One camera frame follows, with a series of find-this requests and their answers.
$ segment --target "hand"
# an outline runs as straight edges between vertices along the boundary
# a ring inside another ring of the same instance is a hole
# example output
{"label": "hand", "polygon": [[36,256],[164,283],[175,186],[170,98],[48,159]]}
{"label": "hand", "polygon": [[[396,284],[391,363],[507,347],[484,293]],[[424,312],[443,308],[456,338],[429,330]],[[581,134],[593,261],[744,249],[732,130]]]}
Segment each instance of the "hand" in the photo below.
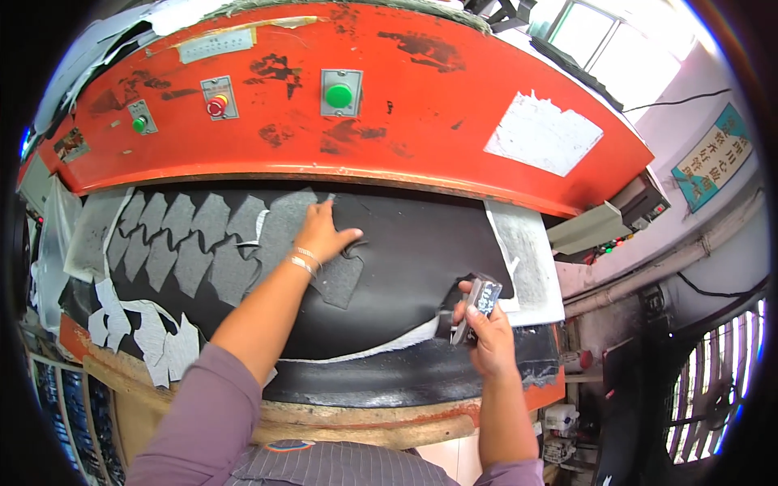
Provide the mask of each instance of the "hand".
{"label": "hand", "polygon": [[[335,224],[332,222],[332,201],[325,201],[320,205],[308,206],[303,228],[295,236],[294,246],[310,251],[319,263],[324,264],[338,255],[349,243],[361,238],[362,234],[363,231],[356,228],[335,231]],[[299,253],[297,256],[306,261],[310,260]]]}
{"label": "hand", "polygon": [[[471,281],[459,282],[459,289],[464,293],[470,293],[472,288]],[[470,351],[475,369],[484,379],[517,375],[513,328],[499,303],[494,305],[490,317],[480,313],[474,306],[465,309],[466,305],[463,300],[454,307],[454,322],[461,322],[465,318],[478,335],[478,345]]]}

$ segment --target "control panel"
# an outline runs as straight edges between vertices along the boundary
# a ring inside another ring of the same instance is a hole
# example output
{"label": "control panel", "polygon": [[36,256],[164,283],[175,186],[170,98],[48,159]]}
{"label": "control panel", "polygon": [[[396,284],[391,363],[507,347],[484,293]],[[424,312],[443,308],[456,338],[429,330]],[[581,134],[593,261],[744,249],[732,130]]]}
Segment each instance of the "control panel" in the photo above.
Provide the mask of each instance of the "control panel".
{"label": "control panel", "polygon": [[238,118],[238,108],[233,95],[233,84],[229,76],[204,79],[200,81],[205,97],[205,111],[211,120]]}
{"label": "control panel", "polygon": [[321,70],[321,116],[356,117],[362,99],[362,72],[352,69]]}
{"label": "control panel", "polygon": [[148,135],[159,131],[151,116],[151,111],[149,111],[149,105],[146,104],[145,100],[138,100],[128,105],[127,111],[130,112],[132,117],[132,129],[139,134]]}

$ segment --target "plastic container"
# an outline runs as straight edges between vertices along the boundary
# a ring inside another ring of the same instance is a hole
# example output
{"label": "plastic container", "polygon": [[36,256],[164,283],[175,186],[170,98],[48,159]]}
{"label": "plastic container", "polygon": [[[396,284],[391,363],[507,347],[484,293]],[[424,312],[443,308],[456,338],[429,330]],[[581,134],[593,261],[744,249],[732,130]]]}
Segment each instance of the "plastic container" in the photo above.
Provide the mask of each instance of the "plastic container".
{"label": "plastic container", "polygon": [[565,431],[576,424],[580,413],[572,404],[552,405],[545,409],[545,427]]}
{"label": "plastic container", "polygon": [[594,355],[587,349],[568,351],[560,356],[565,373],[580,373],[594,364]]}

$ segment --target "left hand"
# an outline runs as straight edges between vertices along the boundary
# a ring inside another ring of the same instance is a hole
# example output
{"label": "left hand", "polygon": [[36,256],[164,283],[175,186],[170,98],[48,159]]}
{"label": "left hand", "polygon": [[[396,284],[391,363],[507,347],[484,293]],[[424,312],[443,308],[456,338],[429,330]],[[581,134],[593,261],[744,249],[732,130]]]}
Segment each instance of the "left hand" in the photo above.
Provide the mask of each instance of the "left hand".
{"label": "left hand", "polygon": [[352,241],[362,237],[361,229],[336,231],[332,222],[332,201],[308,206],[303,228],[294,239],[294,246],[310,251],[321,264],[336,257]]}

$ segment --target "gray felt material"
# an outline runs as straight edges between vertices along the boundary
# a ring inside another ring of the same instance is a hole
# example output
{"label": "gray felt material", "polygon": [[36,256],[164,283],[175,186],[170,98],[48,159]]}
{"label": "gray felt material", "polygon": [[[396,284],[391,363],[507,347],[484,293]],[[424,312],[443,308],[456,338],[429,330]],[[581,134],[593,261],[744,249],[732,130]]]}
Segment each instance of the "gray felt material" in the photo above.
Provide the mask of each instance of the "gray felt material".
{"label": "gray felt material", "polygon": [[148,243],[149,238],[159,232],[162,227],[162,219],[165,217],[165,211],[167,211],[167,201],[165,201],[165,195],[161,192],[156,192],[151,198],[151,201],[143,209],[143,214],[138,220],[138,226],[145,226],[145,241]]}
{"label": "gray felt material", "polygon": [[138,225],[138,220],[143,213],[145,207],[145,198],[143,197],[143,191],[135,191],[132,195],[132,199],[124,207],[124,211],[121,212],[119,217],[118,228],[121,230],[121,234],[129,236],[129,233],[135,229]]}
{"label": "gray felt material", "polygon": [[259,266],[256,260],[243,259],[235,246],[236,241],[237,238],[232,235],[216,247],[216,255],[208,276],[219,300],[233,307],[240,304],[246,287],[251,283],[254,271]]}
{"label": "gray felt material", "polygon": [[311,285],[319,291],[321,299],[328,304],[348,309],[351,296],[362,274],[362,261],[338,255],[319,270]]}
{"label": "gray felt material", "polygon": [[86,199],[65,258],[65,273],[85,282],[107,277],[103,245],[126,194],[126,189],[113,189]]}
{"label": "gray felt material", "polygon": [[194,215],[195,205],[192,204],[191,198],[186,194],[178,194],[162,220],[162,229],[170,230],[171,248],[175,248],[178,242],[189,236]]}
{"label": "gray felt material", "polygon": [[108,245],[108,266],[112,271],[115,271],[116,267],[119,266],[119,262],[129,244],[129,238],[124,238],[118,231],[114,231],[114,235],[110,238],[110,244]]}
{"label": "gray felt material", "polygon": [[240,205],[230,222],[227,223],[227,234],[240,236],[240,241],[256,240],[257,215],[267,209],[265,202],[254,196],[246,196],[246,201]]}
{"label": "gray felt material", "polygon": [[202,253],[197,233],[181,240],[178,247],[178,260],[173,267],[173,275],[178,280],[181,291],[191,298],[195,297],[205,271],[213,261],[213,253]]}
{"label": "gray felt material", "polygon": [[205,251],[210,251],[214,244],[224,240],[227,220],[230,217],[230,207],[224,198],[218,194],[209,194],[208,198],[192,219],[191,230],[200,230],[205,241]]}
{"label": "gray felt material", "polygon": [[[209,13],[203,17],[205,19],[212,19],[219,16],[230,16],[235,12],[241,10],[257,9],[260,7],[270,7],[273,5],[288,5],[296,3],[318,3],[327,2],[329,0],[233,0],[232,2],[222,5],[218,9]],[[425,13],[427,15],[440,17],[441,19],[451,20],[456,23],[461,23],[484,35],[492,35],[492,29],[484,19],[478,16],[474,16],[470,12],[464,12],[461,10],[450,9],[443,5],[437,5],[433,2],[426,0],[357,0],[355,2],[343,2],[345,4],[353,4],[358,7],[359,4],[365,5],[377,5],[387,6],[393,9],[411,10],[413,12]]]}
{"label": "gray felt material", "polygon": [[149,256],[151,247],[143,243],[143,228],[132,233],[130,244],[127,251],[124,252],[124,274],[129,281],[134,281],[138,270],[143,266],[143,262]]}
{"label": "gray felt material", "polygon": [[265,216],[259,251],[254,255],[262,263],[261,282],[267,278],[286,254],[292,249],[295,235],[305,221],[308,205],[316,204],[316,194],[308,187],[274,200]]}
{"label": "gray felt material", "polygon": [[178,258],[178,253],[170,251],[167,247],[167,236],[169,234],[170,230],[166,229],[154,237],[151,242],[149,259],[146,261],[145,269],[146,274],[149,276],[149,285],[157,292],[162,288],[162,284],[165,283],[170,269],[173,268],[173,264],[176,263]]}

